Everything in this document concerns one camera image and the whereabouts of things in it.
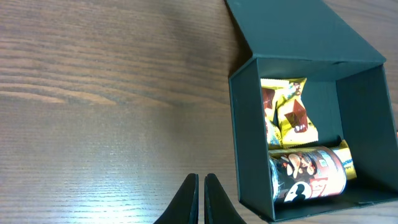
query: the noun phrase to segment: dark green box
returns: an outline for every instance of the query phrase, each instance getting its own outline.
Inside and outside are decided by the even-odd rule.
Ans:
[[[321,0],[227,0],[252,57],[229,78],[239,201],[269,222],[398,199],[386,59]],[[358,173],[336,197],[272,202],[260,78],[307,77],[316,145],[347,140]]]

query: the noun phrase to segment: box flap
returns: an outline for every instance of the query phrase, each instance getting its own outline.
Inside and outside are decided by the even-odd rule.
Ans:
[[[255,57],[386,60],[321,0],[226,1]]]

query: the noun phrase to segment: wood grain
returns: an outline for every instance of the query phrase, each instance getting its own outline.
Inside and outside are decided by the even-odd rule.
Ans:
[[[327,0],[386,58],[398,2]],[[185,176],[238,203],[227,77],[244,42],[223,1],[0,0],[0,223],[152,223]],[[295,223],[398,223],[398,203]]]

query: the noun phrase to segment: wooden table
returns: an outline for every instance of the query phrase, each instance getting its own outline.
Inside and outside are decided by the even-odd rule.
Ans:
[[[388,59],[398,118],[397,0],[327,3]],[[237,33],[222,0],[0,1],[0,223],[152,223],[190,172],[200,223],[209,172],[263,223],[237,198]],[[296,223],[398,223],[397,209]]]

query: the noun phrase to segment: snack package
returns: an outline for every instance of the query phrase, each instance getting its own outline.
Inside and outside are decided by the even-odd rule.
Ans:
[[[282,92],[289,87],[288,80],[261,79],[262,102],[264,113],[271,122],[274,120],[276,101],[282,96]]]
[[[282,138],[280,136],[279,128],[267,118],[265,118],[265,121],[268,149],[282,149]]]
[[[331,150],[333,150],[333,152],[339,157],[339,159],[343,163],[347,175],[347,180],[355,179],[355,167],[347,142],[343,140],[339,146],[333,147],[331,148]]]
[[[275,203],[338,195],[345,189],[345,169],[326,147],[273,150],[269,157]]]
[[[277,101],[278,122],[284,148],[318,140],[318,131],[307,116],[301,100],[306,78],[290,79]]]

